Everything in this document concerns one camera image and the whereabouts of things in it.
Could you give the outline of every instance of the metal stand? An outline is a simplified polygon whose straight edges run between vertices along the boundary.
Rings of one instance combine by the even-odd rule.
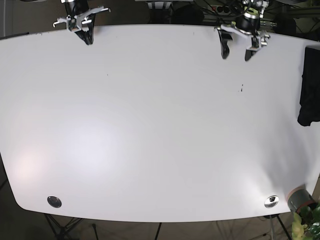
[[[57,220],[54,219],[53,216],[51,216],[50,214],[44,214],[45,219],[47,220],[51,230],[54,233],[54,236],[57,240],[64,240],[65,237],[67,237],[70,240],[79,240],[78,238],[71,238],[71,236],[69,235],[70,231],[72,229],[74,229],[82,220],[83,218],[72,218],[67,225],[65,226],[61,226]],[[54,228],[52,222],[59,228],[59,232],[56,231],[56,229]]]
[[[288,237],[289,240],[292,240],[290,234],[288,233],[288,231],[287,231],[287,229],[286,229],[286,227],[284,225],[284,223],[281,221],[281,219],[279,217],[279,214],[276,215],[276,218],[278,219],[283,231],[285,232],[285,235]]]
[[[285,232],[285,235],[287,236],[288,240],[292,240],[292,238],[291,238],[290,234],[288,233],[288,231],[287,231],[284,223],[281,221],[281,219],[280,219],[280,217],[279,217],[279,214],[267,215],[267,216],[263,216],[263,217],[264,217],[265,219],[270,219],[270,221],[271,221],[271,222],[270,222],[270,224],[271,224],[271,231],[272,231],[272,232],[274,232],[273,224],[272,224],[272,219],[277,218],[278,221],[279,221],[279,223],[280,223],[280,225],[281,225],[281,227],[282,227],[282,229],[283,229],[283,231]]]

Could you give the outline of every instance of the green leaf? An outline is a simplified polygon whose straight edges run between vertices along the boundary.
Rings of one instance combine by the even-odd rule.
[[[319,222],[315,222],[314,224],[312,224],[312,226],[309,228],[309,232],[312,235],[317,235],[318,233],[320,233],[320,224],[319,224]]]
[[[317,222],[320,222],[320,206],[313,210],[312,216],[314,220],[316,220]]]
[[[309,206],[303,206],[300,210],[300,216],[303,219],[306,219],[312,213],[311,208]]]
[[[299,214],[298,213],[296,213],[296,212],[294,212],[293,213],[293,222],[296,222],[296,223],[299,223],[299,224],[301,224],[301,217],[299,216]]]
[[[294,221],[292,223],[292,236],[293,237],[302,237],[304,235],[304,227],[301,225],[300,222]]]
[[[292,236],[292,240],[304,240],[304,236]]]
[[[313,235],[312,239],[313,240],[318,240],[320,238],[320,233]]]

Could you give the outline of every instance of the mechanical part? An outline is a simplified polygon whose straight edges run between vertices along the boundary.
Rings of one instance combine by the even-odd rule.
[[[50,206],[54,208],[60,208],[62,205],[60,199],[55,196],[48,196],[47,201],[50,204]]]
[[[265,28],[269,28],[269,29],[273,29],[273,28],[276,28],[278,25],[276,22],[273,22],[273,21],[260,20],[260,26],[265,27]]]
[[[89,9],[87,0],[61,0],[61,2],[64,3],[67,16],[58,17],[53,27],[66,23],[66,29],[76,33],[87,45],[93,44],[96,14],[111,10],[103,6]]]
[[[231,24],[222,24],[218,28],[218,31],[221,29],[227,33],[235,33],[245,39],[251,38],[251,46],[246,48],[244,56],[244,60],[248,61],[257,51],[268,44],[267,39],[270,38],[270,35],[266,31],[258,31],[258,29],[261,24],[260,19],[264,16],[264,11],[269,2],[265,0],[243,0],[243,4],[247,5],[244,8],[243,15],[237,17]],[[226,33],[222,35],[219,31],[219,37],[221,55],[223,59],[226,59],[229,55],[227,41],[230,40],[231,36],[228,36]]]
[[[268,197],[265,202],[264,202],[264,206],[269,209],[274,207],[275,205],[277,205],[279,202],[279,197],[278,196],[270,196]]]
[[[228,47],[228,41],[232,41],[232,37],[229,32],[218,29],[220,43],[221,43],[221,56],[223,59],[226,59],[229,56],[230,49]]]

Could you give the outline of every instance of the black object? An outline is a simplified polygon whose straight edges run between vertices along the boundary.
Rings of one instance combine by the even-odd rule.
[[[229,56],[230,49],[228,47],[228,41],[232,41],[232,37],[229,32],[225,30],[218,30],[220,45],[221,45],[221,56],[223,59],[226,59]]]
[[[50,204],[50,206],[54,208],[60,208],[62,205],[60,199],[55,196],[48,196],[47,201]]]
[[[300,96],[298,123],[310,126],[320,121],[320,50],[306,47]]]
[[[67,225],[65,226],[61,226],[57,220],[54,219],[53,216],[51,216],[50,214],[44,214],[45,216],[45,219],[47,220],[51,230],[53,231],[54,233],[54,236],[57,240],[64,240],[65,237],[67,237],[68,239],[70,240],[79,240],[79,239],[76,239],[76,238],[71,238],[70,236],[70,231],[72,229],[74,229],[82,220],[83,218],[72,218]],[[52,222],[59,228],[59,232],[56,231],[56,229],[54,228]]]
[[[155,235],[154,240],[157,240],[157,239],[158,239],[158,236],[159,236],[159,232],[160,232],[161,225],[162,225],[162,222],[160,222],[160,223],[159,223],[158,230],[156,231],[156,235]]]
[[[74,18],[75,15],[83,14],[84,12],[89,10],[89,5],[87,0],[75,0],[72,2],[65,2],[64,3],[66,13]],[[94,43],[94,26],[95,26],[95,19],[96,15],[91,14],[88,17],[88,20],[92,20],[91,23],[87,24],[89,28],[88,31],[76,31],[75,34],[82,39],[85,44],[91,45]]]

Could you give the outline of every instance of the cable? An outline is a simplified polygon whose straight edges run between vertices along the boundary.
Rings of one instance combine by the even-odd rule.
[[[5,184],[8,182],[8,178],[3,181],[3,183],[0,185],[0,190],[5,186]]]
[[[263,238],[263,237],[265,237],[265,236],[269,236],[269,240],[271,240],[271,236],[270,236],[269,234],[267,234],[267,233],[264,233],[264,234],[262,234],[262,235],[259,235],[259,236],[250,238],[250,239],[248,239],[248,240],[256,240],[256,239]]]

